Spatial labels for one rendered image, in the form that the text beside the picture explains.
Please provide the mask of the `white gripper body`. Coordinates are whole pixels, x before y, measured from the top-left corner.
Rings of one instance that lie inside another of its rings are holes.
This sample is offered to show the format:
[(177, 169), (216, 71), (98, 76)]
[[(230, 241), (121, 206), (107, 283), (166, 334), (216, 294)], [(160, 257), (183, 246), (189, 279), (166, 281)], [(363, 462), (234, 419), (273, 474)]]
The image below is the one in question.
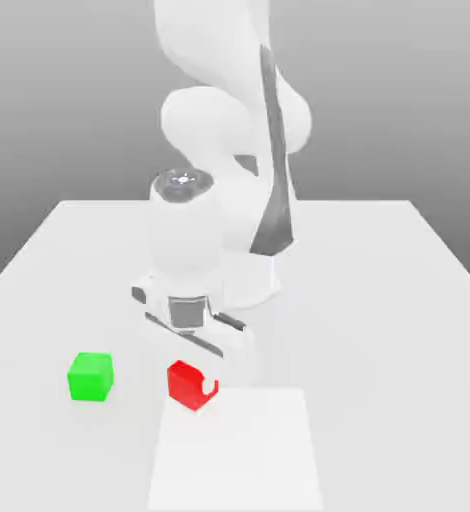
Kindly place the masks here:
[(145, 319), (162, 332), (169, 333), (168, 341), (155, 341), (162, 350), (185, 357), (196, 363), (240, 363), (247, 361), (254, 352), (254, 336), (245, 324), (233, 326), (218, 315), (209, 312), (204, 325), (198, 328), (174, 328), (148, 312)]

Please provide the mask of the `small red cube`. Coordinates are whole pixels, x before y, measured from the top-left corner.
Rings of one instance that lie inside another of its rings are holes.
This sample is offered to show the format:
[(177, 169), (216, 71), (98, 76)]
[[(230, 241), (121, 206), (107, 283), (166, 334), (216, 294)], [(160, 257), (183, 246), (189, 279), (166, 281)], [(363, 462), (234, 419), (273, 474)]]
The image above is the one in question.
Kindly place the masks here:
[(167, 368), (168, 395), (193, 412), (201, 409), (219, 391), (217, 380), (209, 393), (203, 390), (204, 382), (203, 373), (184, 361), (177, 360)]

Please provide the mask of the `small green cube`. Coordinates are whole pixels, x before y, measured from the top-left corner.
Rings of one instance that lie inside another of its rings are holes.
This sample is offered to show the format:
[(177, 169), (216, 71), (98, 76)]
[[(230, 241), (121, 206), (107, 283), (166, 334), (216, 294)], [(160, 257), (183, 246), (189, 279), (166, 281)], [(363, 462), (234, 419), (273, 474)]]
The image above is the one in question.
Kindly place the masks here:
[(114, 384), (112, 356), (109, 353), (78, 353), (67, 372), (67, 382), (72, 400), (104, 402)]

